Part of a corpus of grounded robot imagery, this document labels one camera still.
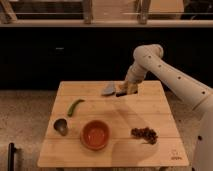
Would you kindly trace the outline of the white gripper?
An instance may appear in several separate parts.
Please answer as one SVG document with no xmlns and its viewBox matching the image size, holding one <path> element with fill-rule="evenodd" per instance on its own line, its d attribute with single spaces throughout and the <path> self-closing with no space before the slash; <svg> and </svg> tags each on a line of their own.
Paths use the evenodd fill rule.
<svg viewBox="0 0 213 171">
<path fill-rule="evenodd" d="M 141 83 L 147 74 L 147 70 L 139 64 L 133 63 L 126 74 L 125 81 L 127 84 L 127 93 L 135 94 L 138 91 L 138 84 Z"/>
</svg>

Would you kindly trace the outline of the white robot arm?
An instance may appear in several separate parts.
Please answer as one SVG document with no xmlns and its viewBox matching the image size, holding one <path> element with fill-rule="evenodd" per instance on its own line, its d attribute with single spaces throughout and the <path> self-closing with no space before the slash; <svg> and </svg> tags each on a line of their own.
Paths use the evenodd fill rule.
<svg viewBox="0 0 213 171">
<path fill-rule="evenodd" d="M 136 91 L 150 71 L 173 93 L 202 115 L 192 162 L 193 171 L 213 171 L 213 88 L 188 76 L 162 60 L 159 44 L 142 45 L 133 52 L 134 62 L 124 81 L 128 94 Z"/>
</svg>

